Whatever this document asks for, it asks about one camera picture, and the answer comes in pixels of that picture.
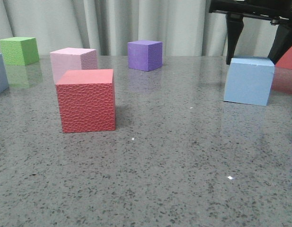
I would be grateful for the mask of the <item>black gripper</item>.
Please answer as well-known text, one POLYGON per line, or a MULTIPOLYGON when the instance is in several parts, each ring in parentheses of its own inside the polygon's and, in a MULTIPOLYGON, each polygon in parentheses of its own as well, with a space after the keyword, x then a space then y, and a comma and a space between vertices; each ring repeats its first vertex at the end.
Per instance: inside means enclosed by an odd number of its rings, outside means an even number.
MULTIPOLYGON (((209 12, 226 14, 226 63, 230 65, 244 27, 243 16, 269 20, 272 24, 290 24, 292 0, 212 0, 209 12)), ((268 58, 276 64, 291 47, 292 25, 279 25, 268 58)))

